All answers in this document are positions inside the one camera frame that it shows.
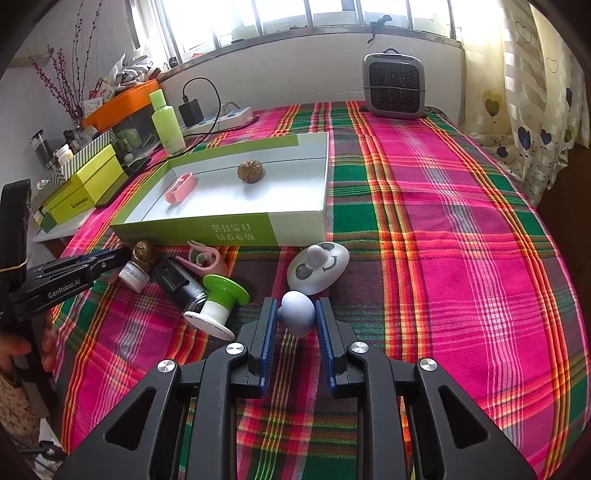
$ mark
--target pink clothespin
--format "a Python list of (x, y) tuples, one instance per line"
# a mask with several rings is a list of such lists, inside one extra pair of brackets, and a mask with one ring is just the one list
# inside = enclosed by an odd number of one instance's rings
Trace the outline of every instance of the pink clothespin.
[(182, 265), (192, 271), (199, 277), (215, 274), (225, 277), (228, 273), (228, 266), (222, 260), (220, 252), (212, 247), (200, 244), (199, 242), (187, 242), (189, 250), (189, 260), (183, 257), (176, 257)]
[(177, 178), (164, 194), (168, 203), (182, 202), (197, 186), (197, 178), (192, 173), (186, 173)]

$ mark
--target white toy with face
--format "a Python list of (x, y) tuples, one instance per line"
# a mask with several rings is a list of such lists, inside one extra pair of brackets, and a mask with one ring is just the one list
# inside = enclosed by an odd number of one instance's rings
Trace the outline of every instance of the white toy with face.
[(287, 269), (290, 289), (314, 295), (330, 287), (345, 271), (349, 251), (334, 242), (322, 242), (302, 250)]

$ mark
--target walnut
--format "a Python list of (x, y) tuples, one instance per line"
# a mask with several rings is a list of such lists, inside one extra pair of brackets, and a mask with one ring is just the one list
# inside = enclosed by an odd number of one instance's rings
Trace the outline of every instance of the walnut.
[(265, 169), (257, 160), (243, 161), (238, 167), (238, 178), (245, 183), (256, 183), (265, 176)]
[(158, 260), (154, 247), (148, 242), (137, 242), (131, 253), (131, 260), (146, 273), (150, 273)]

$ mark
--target sheer curtain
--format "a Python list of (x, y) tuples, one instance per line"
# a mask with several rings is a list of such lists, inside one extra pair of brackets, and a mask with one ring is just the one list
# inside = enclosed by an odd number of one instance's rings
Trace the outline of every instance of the sheer curtain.
[(589, 147), (583, 70), (527, 0), (454, 0), (453, 11), (466, 52), (462, 128), (538, 205), (574, 143)]

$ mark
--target light blue ball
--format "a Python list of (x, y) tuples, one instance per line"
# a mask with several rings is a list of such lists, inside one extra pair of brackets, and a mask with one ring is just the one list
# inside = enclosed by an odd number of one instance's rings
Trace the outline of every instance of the light blue ball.
[(316, 310), (312, 301), (299, 291), (289, 291), (281, 299), (278, 321), (293, 336), (303, 338), (316, 325)]

